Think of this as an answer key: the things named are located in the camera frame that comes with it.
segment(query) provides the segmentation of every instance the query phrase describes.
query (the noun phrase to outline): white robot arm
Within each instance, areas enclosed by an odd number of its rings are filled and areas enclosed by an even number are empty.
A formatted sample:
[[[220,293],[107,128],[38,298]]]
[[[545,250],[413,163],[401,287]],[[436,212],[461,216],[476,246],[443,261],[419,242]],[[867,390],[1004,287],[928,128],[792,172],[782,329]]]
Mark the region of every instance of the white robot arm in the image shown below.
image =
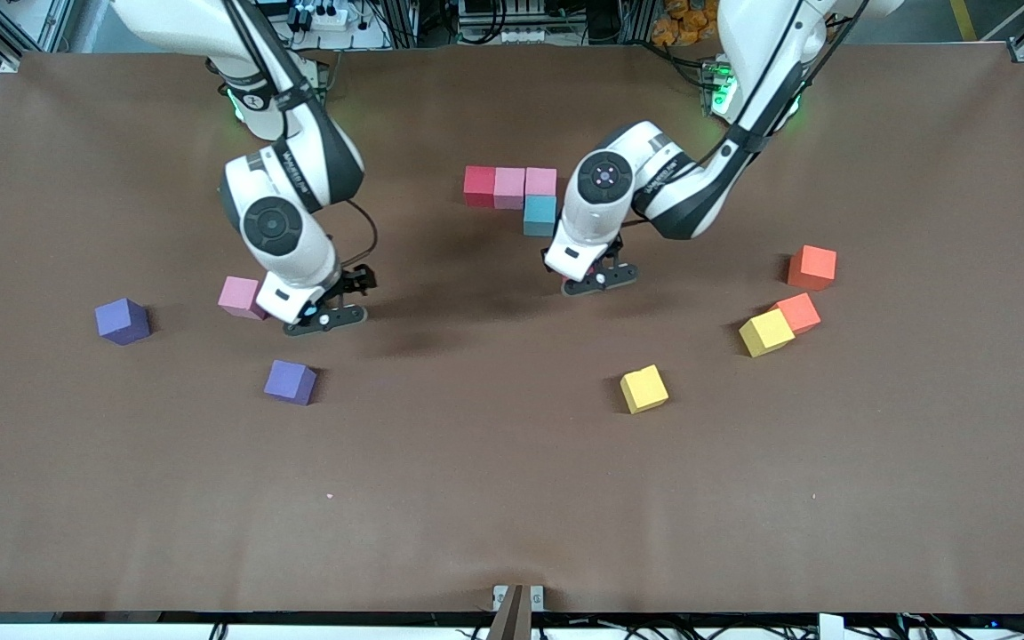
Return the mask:
[[[825,45],[825,16],[886,15],[902,0],[723,0],[718,32],[735,78],[752,88],[714,152],[687,157],[650,122],[610,133],[575,169],[544,262],[569,279],[568,295],[637,279],[617,264],[627,212],[648,219],[666,239],[695,239],[714,222],[744,168],[768,143],[805,86]],[[613,266],[602,264],[614,259]]]
[[[112,3],[144,40],[208,56],[248,110],[245,122],[273,138],[263,150],[228,162],[219,183],[228,222],[267,270],[259,306],[284,321],[290,335],[365,321],[366,309],[342,305],[341,296],[375,287],[374,272],[367,266],[344,270],[310,214],[353,198],[366,167],[302,73],[304,61],[288,53],[249,0]],[[334,297],[338,307],[330,308],[325,303]]]

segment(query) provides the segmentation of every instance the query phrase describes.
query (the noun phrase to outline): foam cube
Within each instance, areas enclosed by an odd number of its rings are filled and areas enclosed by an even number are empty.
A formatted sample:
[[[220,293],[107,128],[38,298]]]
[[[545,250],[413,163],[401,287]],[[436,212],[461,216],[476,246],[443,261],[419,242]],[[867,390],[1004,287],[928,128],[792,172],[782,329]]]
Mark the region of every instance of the foam cube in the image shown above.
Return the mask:
[[[805,245],[788,260],[788,284],[819,292],[837,279],[837,252]]]
[[[671,397],[671,394],[666,392],[663,376],[659,376],[654,365],[623,376],[622,385],[623,396],[627,398],[627,409],[632,415],[663,404]]]
[[[816,312],[816,307],[812,304],[812,297],[809,297],[808,294],[780,300],[777,304],[769,307],[769,311],[772,311],[773,308],[780,309],[784,315],[784,323],[788,323],[788,328],[797,336],[820,324],[820,314]]]
[[[523,208],[523,169],[509,169],[507,166],[496,167],[496,186],[493,189],[493,200],[496,208]]]
[[[529,166],[523,174],[524,196],[554,196],[558,172],[554,169],[538,169]]]
[[[317,374],[306,365],[274,360],[263,392],[276,400],[305,407],[310,401],[310,392],[313,391],[316,378]]]
[[[219,291],[219,307],[231,315],[262,321],[267,316],[267,311],[255,302],[257,295],[259,295],[258,280],[236,279],[234,275],[228,275],[224,280],[224,288]]]
[[[126,297],[94,308],[93,316],[97,321],[97,335],[121,346],[146,339],[152,332],[144,307]]]
[[[556,196],[524,196],[523,234],[551,239],[556,231]]]
[[[784,313],[779,308],[751,317],[738,332],[753,357],[776,351],[797,337],[793,335],[788,321],[784,319]]]
[[[493,191],[496,189],[496,167],[464,167],[464,204],[467,206],[496,206]]]

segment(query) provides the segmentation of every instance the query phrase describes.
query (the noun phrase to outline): orange object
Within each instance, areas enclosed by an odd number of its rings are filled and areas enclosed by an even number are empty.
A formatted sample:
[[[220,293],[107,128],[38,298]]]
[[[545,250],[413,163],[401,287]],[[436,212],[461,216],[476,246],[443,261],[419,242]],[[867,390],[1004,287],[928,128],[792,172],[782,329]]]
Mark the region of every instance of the orange object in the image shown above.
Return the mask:
[[[682,17],[682,26],[690,31],[702,31],[706,29],[706,25],[709,24],[709,17],[706,16],[706,11],[698,9],[690,9],[686,11],[686,15]]]
[[[837,279],[837,252],[805,245],[788,260],[788,284],[819,292]]]
[[[816,312],[816,307],[812,306],[812,297],[808,294],[780,300],[769,307],[769,311],[773,308],[780,309],[784,315],[784,323],[788,323],[788,328],[797,336],[820,324],[820,314]]]
[[[670,17],[659,17],[650,32],[650,41],[658,47],[670,47],[678,37],[678,23]]]
[[[676,20],[682,19],[686,11],[690,10],[690,0],[664,0],[663,5],[666,7],[666,12]]]
[[[698,32],[682,28],[678,30],[677,44],[694,44],[694,42],[697,42],[698,37],[700,37],[700,34]]]

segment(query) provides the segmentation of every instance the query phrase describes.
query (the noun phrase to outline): orange cube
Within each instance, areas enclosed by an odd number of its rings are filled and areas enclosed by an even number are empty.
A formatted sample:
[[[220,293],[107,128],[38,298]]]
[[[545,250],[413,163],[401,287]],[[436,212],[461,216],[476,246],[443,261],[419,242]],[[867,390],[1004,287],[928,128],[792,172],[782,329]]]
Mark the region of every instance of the orange cube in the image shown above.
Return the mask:
[[[820,314],[816,312],[816,307],[812,306],[812,299],[808,294],[793,296],[791,299],[780,300],[777,304],[769,307],[779,308],[784,315],[784,323],[788,323],[794,335],[800,335],[820,324]]]
[[[819,292],[837,279],[837,252],[805,245],[788,260],[788,284]]]

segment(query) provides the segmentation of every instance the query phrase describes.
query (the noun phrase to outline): tabletop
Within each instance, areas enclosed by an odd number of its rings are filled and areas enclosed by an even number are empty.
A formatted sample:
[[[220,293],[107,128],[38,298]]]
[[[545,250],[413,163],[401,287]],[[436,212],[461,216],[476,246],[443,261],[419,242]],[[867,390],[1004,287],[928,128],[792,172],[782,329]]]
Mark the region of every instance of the tabletop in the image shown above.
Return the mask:
[[[198,57],[28,54],[0,80],[0,610],[1024,609],[1024,65],[842,47],[693,242],[627,230],[631,287],[566,299],[467,164],[554,166],[648,118],[722,126],[642,49],[348,54],[370,321],[288,339],[216,307],[263,144]],[[339,252],[369,242],[317,214]],[[746,317],[839,252],[821,326]],[[151,339],[97,337],[130,297]],[[272,359],[321,372],[269,400]],[[671,400],[627,414],[622,374]]]

